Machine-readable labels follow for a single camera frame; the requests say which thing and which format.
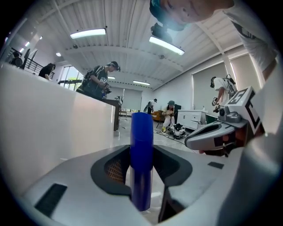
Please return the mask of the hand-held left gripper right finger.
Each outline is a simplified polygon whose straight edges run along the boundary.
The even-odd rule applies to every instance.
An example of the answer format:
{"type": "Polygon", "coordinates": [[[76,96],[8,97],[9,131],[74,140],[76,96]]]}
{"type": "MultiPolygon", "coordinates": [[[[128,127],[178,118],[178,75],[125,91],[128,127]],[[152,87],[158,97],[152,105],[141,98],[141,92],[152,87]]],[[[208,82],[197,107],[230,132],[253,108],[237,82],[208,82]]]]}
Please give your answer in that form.
{"type": "Polygon", "coordinates": [[[164,183],[160,226],[218,226],[236,176],[242,148],[229,157],[154,145],[154,167],[164,183]]]}

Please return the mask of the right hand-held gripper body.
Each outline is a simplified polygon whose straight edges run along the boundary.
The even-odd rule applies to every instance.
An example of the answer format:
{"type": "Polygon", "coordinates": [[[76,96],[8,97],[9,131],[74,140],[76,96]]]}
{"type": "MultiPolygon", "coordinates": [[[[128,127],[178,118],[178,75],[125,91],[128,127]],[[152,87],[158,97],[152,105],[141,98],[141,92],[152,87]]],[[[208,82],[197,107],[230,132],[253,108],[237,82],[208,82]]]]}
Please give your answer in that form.
{"type": "Polygon", "coordinates": [[[217,155],[229,155],[233,149],[264,134],[261,120],[251,103],[254,96],[255,91],[249,86],[238,91],[224,106],[217,106],[218,121],[234,129],[231,134],[223,136],[223,148],[216,151],[217,155]]]}

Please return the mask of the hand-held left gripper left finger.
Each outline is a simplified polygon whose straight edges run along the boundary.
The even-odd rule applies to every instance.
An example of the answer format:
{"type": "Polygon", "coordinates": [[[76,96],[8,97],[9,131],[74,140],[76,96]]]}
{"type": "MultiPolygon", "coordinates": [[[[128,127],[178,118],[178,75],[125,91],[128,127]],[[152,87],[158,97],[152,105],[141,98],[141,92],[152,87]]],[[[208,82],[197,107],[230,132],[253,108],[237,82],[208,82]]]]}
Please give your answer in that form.
{"type": "Polygon", "coordinates": [[[43,226],[148,226],[126,185],[130,147],[69,159],[31,185],[23,198],[43,226]]]}

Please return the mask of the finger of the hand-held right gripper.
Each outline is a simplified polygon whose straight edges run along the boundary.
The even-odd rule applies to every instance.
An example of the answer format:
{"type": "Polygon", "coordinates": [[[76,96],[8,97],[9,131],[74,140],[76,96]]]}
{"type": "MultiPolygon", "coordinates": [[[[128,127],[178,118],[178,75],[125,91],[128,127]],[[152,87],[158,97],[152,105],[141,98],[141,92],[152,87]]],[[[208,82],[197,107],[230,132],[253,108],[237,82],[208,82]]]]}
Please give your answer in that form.
{"type": "Polygon", "coordinates": [[[210,123],[188,135],[184,143],[204,153],[228,153],[235,144],[235,128],[223,122],[210,123]]]}

